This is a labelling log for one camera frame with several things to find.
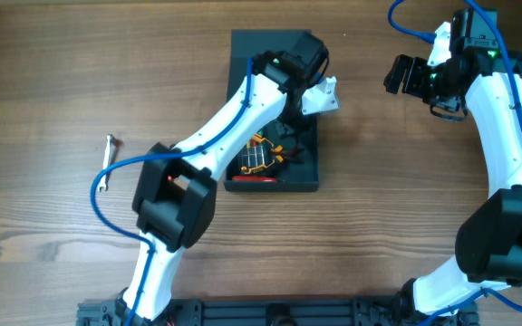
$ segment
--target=wood grain surface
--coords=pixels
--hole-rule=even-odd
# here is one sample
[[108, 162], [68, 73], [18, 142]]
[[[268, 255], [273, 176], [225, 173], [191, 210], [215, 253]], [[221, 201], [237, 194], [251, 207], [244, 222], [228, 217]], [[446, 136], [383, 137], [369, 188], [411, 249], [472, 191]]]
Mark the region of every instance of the wood grain surface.
[[[391, 1], [195, 1], [0, 7], [0, 325], [73, 325], [76, 304], [128, 286], [139, 245], [89, 204], [105, 135], [119, 158], [184, 139], [224, 104], [232, 29], [309, 28], [325, 41], [342, 109], [320, 118], [313, 194], [234, 194], [188, 250], [177, 298], [391, 294], [453, 252], [486, 199], [472, 118], [453, 124], [382, 81], [430, 47], [386, 22]], [[499, 10], [522, 51], [522, 2]], [[414, 1], [400, 24], [434, 30], [459, 1]], [[134, 230], [140, 166], [118, 170], [101, 209]], [[507, 291], [522, 303], [522, 288]], [[486, 299], [484, 325], [522, 325]]]

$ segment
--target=blue cable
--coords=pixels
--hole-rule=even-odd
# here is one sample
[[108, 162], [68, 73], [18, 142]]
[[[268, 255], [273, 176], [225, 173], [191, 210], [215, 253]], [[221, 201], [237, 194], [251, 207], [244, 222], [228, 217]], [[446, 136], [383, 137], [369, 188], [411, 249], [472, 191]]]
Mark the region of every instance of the blue cable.
[[247, 61], [247, 67], [246, 67], [245, 99], [243, 100], [241, 109], [239, 109], [239, 112], [237, 113], [235, 118], [233, 120], [231, 120], [231, 122], [221, 132], [219, 132], [218, 135], [216, 135], [213, 139], [207, 141], [205, 144], [197, 147], [196, 149], [191, 149], [186, 152], [151, 154], [151, 155], [139, 156], [136, 158], [124, 159], [124, 160], [122, 160], [118, 163], [114, 163], [114, 164], [110, 165], [109, 167], [107, 167], [106, 169], [102, 170], [96, 176], [94, 181], [92, 182], [92, 187], [90, 189], [90, 203], [92, 204], [92, 209], [94, 210], [94, 213], [96, 213], [96, 216], [98, 216], [98, 218], [106, 226], [108, 226], [110, 229], [112, 229], [112, 231], [119, 233], [121, 235], [124, 235], [124, 236], [128, 236], [132, 239], [142, 241], [149, 247], [149, 252], [148, 252], [148, 256], [146, 258], [146, 263], [144, 264], [144, 270], [142, 271], [142, 277], [140, 278], [138, 291], [136, 292], [136, 298], [134, 299], [134, 304], [132, 305], [132, 309], [130, 310], [130, 314], [128, 315], [128, 319], [126, 320], [126, 323], [125, 323], [126, 326], [130, 326], [132, 324], [132, 320], [134, 319], [134, 315], [136, 314], [136, 310], [138, 309], [138, 305], [140, 303], [140, 296], [144, 292], [144, 283], [146, 282], [146, 278], [148, 276], [148, 270], [150, 269], [150, 264], [152, 263], [152, 256], [155, 253], [155, 247], [154, 247], [154, 244], [151, 241], [149, 241], [148, 239], [146, 239], [140, 235], [136, 235], [132, 232], [119, 228], [118, 226], [116, 226], [115, 224], [110, 222], [102, 214], [102, 212], [98, 208], [98, 203], [96, 201], [96, 193], [97, 193], [96, 189], [98, 187], [98, 184], [100, 184], [100, 180], [102, 179], [102, 177], [106, 176], [107, 174], [109, 174], [110, 172], [115, 170], [116, 168], [122, 168], [122, 167], [128, 166], [130, 164], [140, 163], [140, 162], [145, 162], [145, 161], [150, 161], [150, 160], [155, 160], [155, 159], [177, 159], [177, 158], [184, 158], [187, 156], [195, 155], [195, 154], [202, 152], [205, 149], [208, 149], [210, 146], [215, 144], [219, 139], [222, 139], [223, 137], [225, 137], [225, 135], [227, 135], [227, 133], [237, 124], [239, 119], [241, 119], [241, 117], [243, 116], [243, 113], [245, 113], [245, 110], [247, 109], [247, 105], [249, 103], [249, 95], [251, 92], [252, 73], [253, 73], [253, 60], [251, 58], [249, 58]]
[[472, 294], [467, 300], [465, 300], [459, 304], [455, 304], [455, 305], [449, 306], [447, 308], [441, 309], [437, 312], [434, 312], [425, 321], [419, 323], [417, 326], [430, 326], [432, 324], [432, 321], [439, 318], [441, 316], [441, 314], [449, 313], [449, 312], [453, 313], [456, 310], [463, 309], [464, 307], [468, 306], [469, 304], [473, 303], [475, 300], [480, 298], [482, 295], [483, 295], [483, 292], [478, 291], [478, 292]]
[[390, 23], [390, 25], [392, 27], [394, 27], [396, 30], [398, 30], [399, 32], [402, 32], [404, 34], [408, 34], [408, 35], [412, 35], [412, 36], [416, 36], [418, 38], [420, 38], [422, 41], [426, 42], [426, 43], [430, 43], [430, 44], [434, 44], [434, 39], [436, 39], [436, 34], [435, 33], [427, 33], [427, 32], [416, 32], [416, 31], [412, 31], [412, 30], [409, 30], [409, 29], [406, 29], [404, 27], [401, 27], [399, 25], [397, 25], [393, 18], [392, 18], [392, 14], [394, 13], [394, 9], [396, 9], [396, 7], [403, 3], [404, 0], [396, 0], [396, 2], [394, 2], [391, 7], [390, 7], [390, 11], [388, 12], [388, 22]]
[[501, 293], [499, 293], [499, 292], [497, 292], [497, 291], [495, 291], [493, 289], [483, 288], [483, 289], [480, 289], [480, 290], [476, 291], [467, 300], [465, 300], [465, 301], [463, 301], [463, 302], [461, 302], [459, 304], [455, 304], [453, 306], [450, 306], [450, 307], [444, 308], [442, 310], [439, 310], [437, 312], [434, 312], [432, 315], [430, 315], [426, 319], [426, 321], [423, 321], [423, 322], [419, 323], [417, 326], [429, 326], [429, 325], [432, 324], [432, 321], [434, 321], [439, 316], [441, 316], [441, 314], [449, 313], [449, 312], [452, 313], [452, 312], [454, 312], [456, 310], [462, 309], [462, 308], [468, 306], [469, 304], [473, 303], [475, 300], [477, 300], [481, 296], [487, 295], [487, 294], [492, 294], [494, 297], [496, 297], [501, 302], [506, 304], [507, 307], [512, 308], [513, 310], [515, 310], [517, 312], [522, 312], [522, 305], [519, 305], [519, 304], [516, 304], [516, 303], [510, 301], [503, 294], [501, 294]]
[[522, 133], [522, 106], [521, 106], [521, 99], [518, 96], [518, 87], [517, 87], [517, 81], [515, 80], [515, 75], [513, 73], [513, 68], [511, 66], [511, 61], [508, 58], [508, 52], [507, 52], [507, 46], [505, 45], [505, 41], [503, 40], [503, 36], [498, 31], [497, 26], [493, 23], [490, 18], [488, 18], [487, 13], [485, 13], [482, 8], [477, 5], [473, 0], [465, 0], [465, 3], [472, 7], [472, 9], [475, 10], [475, 12], [482, 17], [482, 19], [487, 23], [488, 28], [493, 32], [493, 34], [497, 37], [497, 41], [500, 44], [500, 52], [501, 56], [503, 58], [503, 63], [505, 64], [505, 70], [507, 71], [508, 75], [508, 81], [511, 86], [511, 92], [513, 93], [513, 99], [515, 100], [515, 112], [517, 113], [517, 121], [519, 128], [521, 129]]
[[514, 309], [514, 310], [516, 310], [518, 312], [522, 312], [522, 305], [519, 305], [519, 304], [516, 304], [516, 303], [510, 301], [503, 294], [501, 294], [501, 293], [499, 293], [499, 292], [497, 292], [495, 290], [492, 290], [492, 289], [482, 289], [482, 291], [485, 292], [485, 293], [492, 294], [497, 299], [499, 299], [501, 302], [506, 304], [507, 307], [512, 308], [512, 309]]

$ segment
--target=black cable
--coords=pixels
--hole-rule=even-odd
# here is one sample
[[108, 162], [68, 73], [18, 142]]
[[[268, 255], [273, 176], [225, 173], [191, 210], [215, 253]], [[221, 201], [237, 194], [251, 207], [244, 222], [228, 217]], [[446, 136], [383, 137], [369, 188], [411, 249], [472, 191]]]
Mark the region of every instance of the black cable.
[[317, 78], [315, 80], [314, 84], [312, 84], [308, 88], [312, 88], [322, 81], [322, 78], [325, 76], [325, 72], [327, 72], [327, 67], [329, 67], [329, 66], [330, 66], [330, 56], [328, 54], [327, 57], [325, 58], [325, 66], [324, 66], [324, 69], [322, 70], [322, 73], [320, 73], [319, 78]]

